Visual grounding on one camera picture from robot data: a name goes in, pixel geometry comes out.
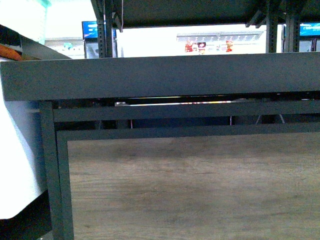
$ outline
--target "wooden panel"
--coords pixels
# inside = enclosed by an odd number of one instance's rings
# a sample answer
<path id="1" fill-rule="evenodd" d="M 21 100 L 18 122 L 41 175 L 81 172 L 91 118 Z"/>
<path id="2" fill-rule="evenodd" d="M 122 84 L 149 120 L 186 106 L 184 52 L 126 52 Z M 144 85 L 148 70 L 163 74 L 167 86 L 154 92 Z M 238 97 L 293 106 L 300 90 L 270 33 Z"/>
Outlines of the wooden panel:
<path id="1" fill-rule="evenodd" d="M 72 141 L 76 240 L 319 239 L 320 133 Z"/>

